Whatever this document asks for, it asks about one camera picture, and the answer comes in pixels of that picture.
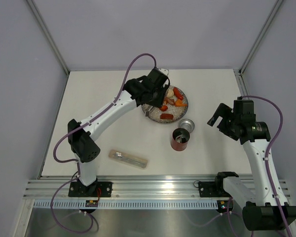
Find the metal serving tongs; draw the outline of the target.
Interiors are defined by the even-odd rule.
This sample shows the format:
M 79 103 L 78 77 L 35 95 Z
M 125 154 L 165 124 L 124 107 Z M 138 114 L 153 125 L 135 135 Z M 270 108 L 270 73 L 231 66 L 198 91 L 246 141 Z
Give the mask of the metal serving tongs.
M 149 117 L 149 115 L 155 110 L 154 106 L 148 105 L 148 107 L 145 110 L 145 116 Z

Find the sushi piece top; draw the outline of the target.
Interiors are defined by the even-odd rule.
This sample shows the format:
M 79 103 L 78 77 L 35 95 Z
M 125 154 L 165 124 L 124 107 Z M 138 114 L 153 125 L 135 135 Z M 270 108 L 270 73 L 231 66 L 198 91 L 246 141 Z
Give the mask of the sushi piece top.
M 178 136 L 175 138 L 175 141 L 176 141 L 177 143 L 181 143 L 181 144 L 183 144 L 183 143 L 186 143 L 186 142 L 187 142 L 187 139 L 186 139 L 186 136 L 185 136 L 184 134 L 180 134 L 180 135 L 178 135 Z

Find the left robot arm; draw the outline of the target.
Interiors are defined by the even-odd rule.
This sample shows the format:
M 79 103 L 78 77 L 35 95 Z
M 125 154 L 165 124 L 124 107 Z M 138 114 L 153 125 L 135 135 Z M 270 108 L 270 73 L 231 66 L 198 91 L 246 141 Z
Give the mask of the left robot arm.
M 91 162 L 100 154 L 96 140 L 116 120 L 143 104 L 161 107 L 170 87 L 167 76 L 142 76 L 125 82 L 114 100 L 81 122 L 68 123 L 68 143 L 77 159 L 79 190 L 87 197 L 97 190 L 97 175 Z

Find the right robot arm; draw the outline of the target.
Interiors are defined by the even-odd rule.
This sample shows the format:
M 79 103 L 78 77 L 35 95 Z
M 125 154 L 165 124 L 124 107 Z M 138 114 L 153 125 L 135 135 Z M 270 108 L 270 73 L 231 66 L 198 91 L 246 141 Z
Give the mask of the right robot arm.
M 219 172 L 214 190 L 228 194 L 242 208 L 242 218 L 249 231 L 288 230 L 296 220 L 296 206 L 291 206 L 282 191 L 273 163 L 271 136 L 265 122 L 257 121 L 252 100 L 235 100 L 233 108 L 219 104 L 207 124 L 227 137 L 239 141 L 249 160 L 255 190 L 251 192 L 235 172 Z

